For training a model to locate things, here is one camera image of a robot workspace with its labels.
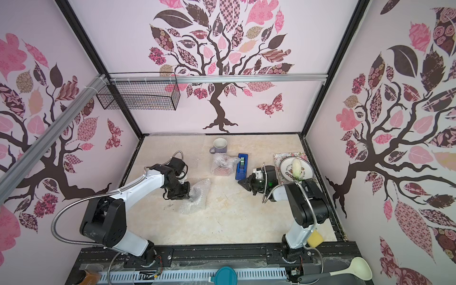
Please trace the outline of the blue tape dispenser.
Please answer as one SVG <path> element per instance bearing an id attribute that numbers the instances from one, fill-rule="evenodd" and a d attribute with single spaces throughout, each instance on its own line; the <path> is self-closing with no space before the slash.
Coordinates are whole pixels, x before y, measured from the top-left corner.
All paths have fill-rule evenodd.
<path id="1" fill-rule="evenodd" d="M 247 177 L 247 168 L 248 168 L 248 155 L 247 154 L 238 154 L 238 158 L 240 159 L 239 163 L 236 167 L 236 175 L 235 179 L 237 181 L 243 180 Z"/>

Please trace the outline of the clear bubble wrap sheet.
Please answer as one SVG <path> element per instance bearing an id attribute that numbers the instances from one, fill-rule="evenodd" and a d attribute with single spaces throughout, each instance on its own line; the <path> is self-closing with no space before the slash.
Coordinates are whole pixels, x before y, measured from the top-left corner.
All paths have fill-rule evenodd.
<path id="1" fill-rule="evenodd" d="M 216 153 L 213 155 L 211 173 L 213 174 L 213 169 L 216 166 L 231 166 L 233 167 L 233 173 L 235 173 L 239 161 L 240 159 L 238 157 L 229 156 L 226 153 Z"/>
<path id="2" fill-rule="evenodd" d="M 211 189 L 211 180 L 204 179 L 191 186 L 189 198 L 180 205 L 180 214 L 194 214 L 205 210 L 207 197 Z"/>

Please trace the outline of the red mug black handle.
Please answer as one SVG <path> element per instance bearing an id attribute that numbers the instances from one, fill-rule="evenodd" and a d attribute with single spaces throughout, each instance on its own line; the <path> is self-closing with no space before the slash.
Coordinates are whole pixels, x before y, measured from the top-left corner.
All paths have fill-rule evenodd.
<path id="1" fill-rule="evenodd" d="M 213 174 L 216 176 L 230 176 L 233 173 L 231 166 L 216 166 L 213 169 Z"/>

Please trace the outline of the white mug red inside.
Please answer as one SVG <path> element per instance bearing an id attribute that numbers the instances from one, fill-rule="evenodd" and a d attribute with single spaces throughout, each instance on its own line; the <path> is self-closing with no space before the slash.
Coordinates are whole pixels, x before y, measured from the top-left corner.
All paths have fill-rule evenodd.
<path id="1" fill-rule="evenodd" d="M 190 200 L 193 203 L 200 203 L 205 198 L 205 186 L 194 185 L 190 191 Z"/>

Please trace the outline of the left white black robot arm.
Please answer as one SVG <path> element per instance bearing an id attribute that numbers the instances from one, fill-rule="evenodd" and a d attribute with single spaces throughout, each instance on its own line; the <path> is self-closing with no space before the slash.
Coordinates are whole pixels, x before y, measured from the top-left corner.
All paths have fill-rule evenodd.
<path id="1" fill-rule="evenodd" d="M 166 200 L 188 199 L 190 183 L 184 181 L 187 171 L 188 166 L 180 161 L 177 164 L 155 164 L 116 193 L 90 199 L 80 233 L 103 247 L 143 261 L 152 259 L 155 255 L 153 242 L 127 229 L 127 212 L 155 190 L 164 190 Z"/>

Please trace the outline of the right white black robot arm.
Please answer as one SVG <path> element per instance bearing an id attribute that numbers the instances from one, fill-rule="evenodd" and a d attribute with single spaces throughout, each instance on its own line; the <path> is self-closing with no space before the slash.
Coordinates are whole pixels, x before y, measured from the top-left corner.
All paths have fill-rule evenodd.
<path id="1" fill-rule="evenodd" d="M 294 222 L 282 237 L 281 252 L 285 261 L 293 262 L 304 252 L 315 250 L 324 242 L 317 227 L 330 216 L 330 208 L 323 192 L 313 179 L 288 182 L 277 179 L 273 166 L 254 169 L 251 175 L 236 175 L 236 180 L 253 195 L 261 194 L 262 203 L 287 201 Z"/>

